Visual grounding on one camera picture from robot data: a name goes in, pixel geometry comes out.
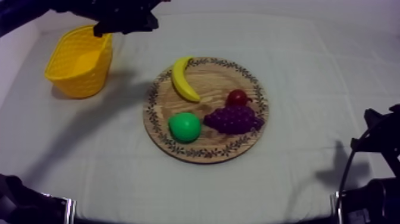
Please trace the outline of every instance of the yellow banana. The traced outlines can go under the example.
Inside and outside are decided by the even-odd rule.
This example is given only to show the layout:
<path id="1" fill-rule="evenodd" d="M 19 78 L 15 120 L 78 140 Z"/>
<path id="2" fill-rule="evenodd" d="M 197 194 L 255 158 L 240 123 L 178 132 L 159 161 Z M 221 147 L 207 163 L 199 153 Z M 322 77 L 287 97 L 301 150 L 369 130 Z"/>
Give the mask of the yellow banana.
<path id="1" fill-rule="evenodd" d="M 178 93 L 188 101 L 200 102 L 200 96 L 185 79 L 185 70 L 192 57 L 179 58 L 172 67 L 172 83 Z"/>

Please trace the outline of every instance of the table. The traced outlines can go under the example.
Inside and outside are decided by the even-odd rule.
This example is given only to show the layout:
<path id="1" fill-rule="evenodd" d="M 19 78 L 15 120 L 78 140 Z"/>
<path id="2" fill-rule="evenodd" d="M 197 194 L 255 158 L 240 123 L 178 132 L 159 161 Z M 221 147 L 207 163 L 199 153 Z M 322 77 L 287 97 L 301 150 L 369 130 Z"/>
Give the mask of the table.
<path id="1" fill-rule="evenodd" d="M 66 30 L 43 34 L 0 110 L 0 170 L 77 200 L 80 217 L 124 223 L 279 223 L 329 215 L 363 111 L 399 102 L 400 42 L 348 24 L 261 14 L 160 17 L 152 33 L 114 35 L 106 87 L 68 99 L 43 76 Z M 144 93 L 176 58 L 221 57 L 263 84 L 270 117 L 246 154 L 199 166 L 159 150 Z M 348 188 L 390 176 L 357 154 Z"/>

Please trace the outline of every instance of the toy fruit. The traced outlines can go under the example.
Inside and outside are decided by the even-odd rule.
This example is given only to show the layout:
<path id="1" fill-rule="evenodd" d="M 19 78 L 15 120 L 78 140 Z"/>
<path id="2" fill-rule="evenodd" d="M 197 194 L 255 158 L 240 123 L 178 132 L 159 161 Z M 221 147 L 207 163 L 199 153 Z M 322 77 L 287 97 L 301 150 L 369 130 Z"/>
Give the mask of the toy fruit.
<path id="1" fill-rule="evenodd" d="M 252 128 L 260 130 L 263 119 L 257 118 L 253 109 L 247 106 L 218 108 L 204 117 L 204 125 L 229 135 L 244 134 Z"/>
<path id="2" fill-rule="evenodd" d="M 201 132 L 200 120 L 192 113 L 179 113 L 168 120 L 172 136 L 180 142 L 192 142 Z"/>
<path id="3" fill-rule="evenodd" d="M 247 101 L 251 101 L 251 99 L 247 97 L 245 91 L 241 89 L 235 89 L 229 93 L 228 98 L 226 99 L 226 105 L 246 106 Z"/>
<path id="4" fill-rule="evenodd" d="M 181 97 L 188 101 L 200 102 L 200 96 L 185 79 L 185 69 L 192 57 L 179 58 L 172 67 L 172 83 Z"/>

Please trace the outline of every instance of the white wall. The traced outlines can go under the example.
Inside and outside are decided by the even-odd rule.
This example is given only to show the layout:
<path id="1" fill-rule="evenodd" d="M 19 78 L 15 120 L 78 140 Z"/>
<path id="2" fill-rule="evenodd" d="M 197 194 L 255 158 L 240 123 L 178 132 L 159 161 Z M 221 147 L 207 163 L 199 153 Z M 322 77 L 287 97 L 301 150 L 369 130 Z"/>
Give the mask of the white wall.
<path id="1" fill-rule="evenodd" d="M 214 12 L 285 15 L 400 32 L 399 0 L 172 0 L 154 9 L 156 15 Z M 88 22 L 68 13 L 47 13 L 37 25 L 49 31 Z"/>
<path id="2" fill-rule="evenodd" d="M 0 107 L 39 34 L 30 22 L 0 38 Z"/>

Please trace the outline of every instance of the purple grapes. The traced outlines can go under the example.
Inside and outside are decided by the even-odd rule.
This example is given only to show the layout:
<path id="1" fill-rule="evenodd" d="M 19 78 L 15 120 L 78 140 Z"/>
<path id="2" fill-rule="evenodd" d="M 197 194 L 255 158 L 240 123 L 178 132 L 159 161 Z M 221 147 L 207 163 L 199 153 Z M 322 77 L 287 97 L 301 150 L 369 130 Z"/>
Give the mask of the purple grapes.
<path id="1" fill-rule="evenodd" d="M 254 110 L 247 106 L 235 105 L 218 108 L 204 117 L 204 125 L 220 133 L 239 135 L 249 132 L 253 127 L 260 130 L 263 119 L 255 117 Z"/>

